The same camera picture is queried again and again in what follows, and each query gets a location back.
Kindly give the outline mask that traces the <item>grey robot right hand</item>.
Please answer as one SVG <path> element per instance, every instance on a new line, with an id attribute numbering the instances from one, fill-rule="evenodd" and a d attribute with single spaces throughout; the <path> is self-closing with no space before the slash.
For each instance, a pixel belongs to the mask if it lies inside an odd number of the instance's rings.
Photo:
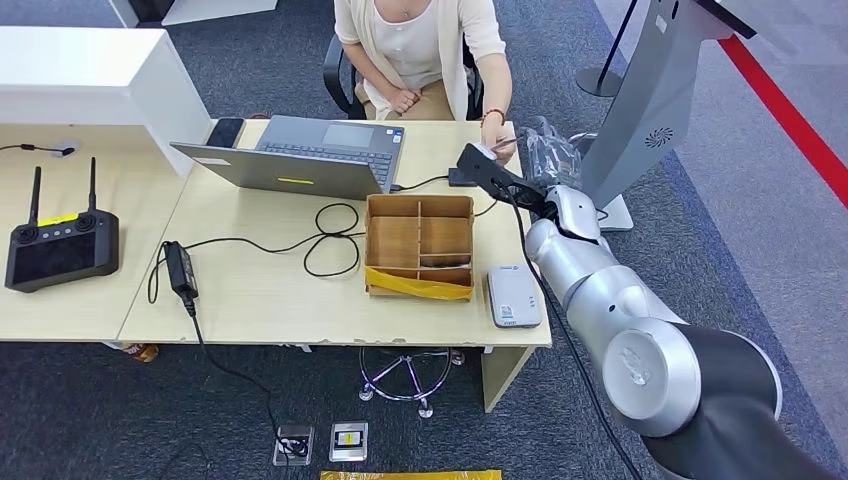
<path id="1" fill-rule="evenodd" d="M 597 241 L 601 237 L 597 209 L 582 191 L 582 153 L 578 149 L 590 135 L 566 138 L 544 116 L 533 121 L 533 126 L 522 129 L 530 183 L 542 190 L 544 200 L 555 205 L 561 230 Z"/>

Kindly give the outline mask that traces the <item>person's right hand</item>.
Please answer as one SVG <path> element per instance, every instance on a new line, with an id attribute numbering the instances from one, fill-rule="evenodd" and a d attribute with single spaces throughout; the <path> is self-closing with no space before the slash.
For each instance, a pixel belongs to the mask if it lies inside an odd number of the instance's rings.
<path id="1" fill-rule="evenodd" d="M 421 92 L 416 89 L 393 89 L 388 94 L 388 100 L 391 109 L 394 112 L 403 114 L 408 112 L 419 100 Z"/>

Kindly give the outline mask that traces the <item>person's left hand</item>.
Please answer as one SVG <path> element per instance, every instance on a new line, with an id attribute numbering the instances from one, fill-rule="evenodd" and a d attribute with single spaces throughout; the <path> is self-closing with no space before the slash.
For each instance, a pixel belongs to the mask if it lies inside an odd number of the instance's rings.
<path id="1" fill-rule="evenodd" d="M 505 166 L 510 162 L 516 152 L 516 142 L 500 116 L 492 114 L 483 120 L 480 135 L 482 144 L 495 155 L 499 165 Z"/>

